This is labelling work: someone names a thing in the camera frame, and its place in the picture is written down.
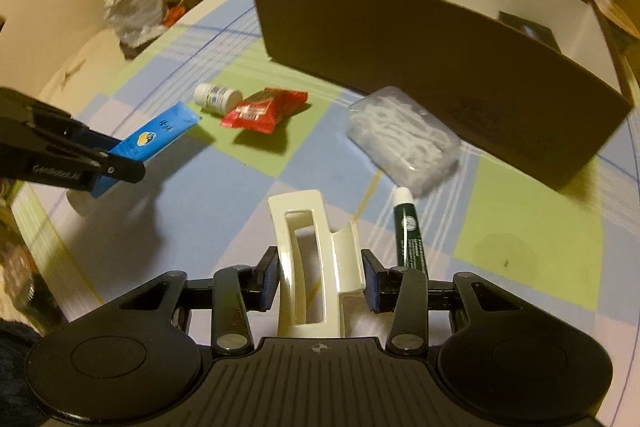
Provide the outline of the blue tube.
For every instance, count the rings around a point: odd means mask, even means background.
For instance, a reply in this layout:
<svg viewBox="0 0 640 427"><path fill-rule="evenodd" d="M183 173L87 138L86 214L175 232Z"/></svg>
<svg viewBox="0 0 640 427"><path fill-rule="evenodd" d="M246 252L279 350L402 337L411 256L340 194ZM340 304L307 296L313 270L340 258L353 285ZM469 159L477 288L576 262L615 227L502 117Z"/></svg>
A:
<svg viewBox="0 0 640 427"><path fill-rule="evenodd" d="M201 117L197 113L194 113L186 104L178 102L127 136L111 149L111 153L141 162L145 166L200 120ZM66 199L73 210L85 216L92 211L97 199L119 184L122 184L122 181L116 180L114 176L100 176L90 192L68 190Z"/></svg>

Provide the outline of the white hair claw clip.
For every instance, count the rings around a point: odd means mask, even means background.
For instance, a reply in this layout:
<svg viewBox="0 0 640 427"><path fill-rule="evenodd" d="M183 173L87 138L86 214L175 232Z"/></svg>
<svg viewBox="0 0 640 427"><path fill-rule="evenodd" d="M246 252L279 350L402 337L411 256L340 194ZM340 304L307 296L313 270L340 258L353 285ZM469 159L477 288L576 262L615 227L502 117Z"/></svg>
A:
<svg viewBox="0 0 640 427"><path fill-rule="evenodd" d="M333 231L317 190L273 195L268 206L280 260L278 335L343 337L343 300L366 287L356 223Z"/></svg>

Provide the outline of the clear box of floss picks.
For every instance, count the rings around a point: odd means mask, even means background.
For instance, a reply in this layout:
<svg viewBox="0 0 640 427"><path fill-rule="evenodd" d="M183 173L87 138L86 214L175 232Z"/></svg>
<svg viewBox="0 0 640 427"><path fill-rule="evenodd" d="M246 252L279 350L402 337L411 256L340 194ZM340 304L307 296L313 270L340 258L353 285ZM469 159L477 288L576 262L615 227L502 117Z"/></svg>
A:
<svg viewBox="0 0 640 427"><path fill-rule="evenodd" d="M392 181L423 196L456 169L461 140L396 87L375 91L349 107L352 140Z"/></svg>

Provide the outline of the red snack packet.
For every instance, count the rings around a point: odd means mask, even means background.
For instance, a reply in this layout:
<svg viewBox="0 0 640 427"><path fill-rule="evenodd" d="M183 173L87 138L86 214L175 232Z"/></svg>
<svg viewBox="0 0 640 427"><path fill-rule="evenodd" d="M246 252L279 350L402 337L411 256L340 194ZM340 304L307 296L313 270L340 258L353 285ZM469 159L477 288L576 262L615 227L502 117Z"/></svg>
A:
<svg viewBox="0 0 640 427"><path fill-rule="evenodd" d="M273 134L286 118L293 116L308 101L306 91L265 88L240 102L221 119L221 126Z"/></svg>

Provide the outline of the silver foil bag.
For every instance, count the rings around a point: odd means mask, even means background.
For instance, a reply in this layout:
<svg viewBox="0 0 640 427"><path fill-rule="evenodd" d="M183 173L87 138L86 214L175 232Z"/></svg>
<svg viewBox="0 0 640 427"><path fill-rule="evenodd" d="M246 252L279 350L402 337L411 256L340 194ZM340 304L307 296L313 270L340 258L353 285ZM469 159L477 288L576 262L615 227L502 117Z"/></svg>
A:
<svg viewBox="0 0 640 427"><path fill-rule="evenodd" d="M119 41L133 49L166 31L164 0L105 0L104 11Z"/></svg>

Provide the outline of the brown cardboard box white inside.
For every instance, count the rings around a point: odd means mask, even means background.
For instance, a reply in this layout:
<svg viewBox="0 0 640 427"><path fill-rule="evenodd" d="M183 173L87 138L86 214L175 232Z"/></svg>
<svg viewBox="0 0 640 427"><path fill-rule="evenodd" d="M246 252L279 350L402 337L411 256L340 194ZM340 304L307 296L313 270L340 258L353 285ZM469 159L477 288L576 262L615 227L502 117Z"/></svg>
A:
<svg viewBox="0 0 640 427"><path fill-rule="evenodd" d="M273 60L371 93L394 86L465 141L553 188L634 106L594 0L255 0ZM560 52L498 21L549 27Z"/></svg>

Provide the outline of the white pill bottle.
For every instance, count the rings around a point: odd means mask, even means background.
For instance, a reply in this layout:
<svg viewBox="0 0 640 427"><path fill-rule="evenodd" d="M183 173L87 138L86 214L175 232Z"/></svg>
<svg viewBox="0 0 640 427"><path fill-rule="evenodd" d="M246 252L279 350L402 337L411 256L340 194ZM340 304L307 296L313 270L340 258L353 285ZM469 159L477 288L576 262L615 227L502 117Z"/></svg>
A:
<svg viewBox="0 0 640 427"><path fill-rule="evenodd" d="M206 112L226 116L243 101L239 90L220 84L201 83L194 90L194 102Z"/></svg>

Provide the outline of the dark green white-cap tube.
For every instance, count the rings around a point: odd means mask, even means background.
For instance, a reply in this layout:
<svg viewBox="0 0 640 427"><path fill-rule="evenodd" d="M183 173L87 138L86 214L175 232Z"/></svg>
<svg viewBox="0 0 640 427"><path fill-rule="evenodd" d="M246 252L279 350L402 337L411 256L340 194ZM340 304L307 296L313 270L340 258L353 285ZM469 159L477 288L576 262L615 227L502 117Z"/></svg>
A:
<svg viewBox="0 0 640 427"><path fill-rule="evenodd" d="M416 205L407 187L393 193L397 263L427 273L426 257Z"/></svg>

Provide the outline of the black product box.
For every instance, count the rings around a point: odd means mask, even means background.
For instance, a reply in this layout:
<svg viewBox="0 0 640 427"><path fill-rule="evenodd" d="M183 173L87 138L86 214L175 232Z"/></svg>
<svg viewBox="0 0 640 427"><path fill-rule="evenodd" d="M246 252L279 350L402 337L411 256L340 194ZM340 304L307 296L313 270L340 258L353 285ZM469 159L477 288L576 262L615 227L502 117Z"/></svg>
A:
<svg viewBox="0 0 640 427"><path fill-rule="evenodd" d="M499 12L498 21L560 52L560 47L549 27L503 11Z"/></svg>

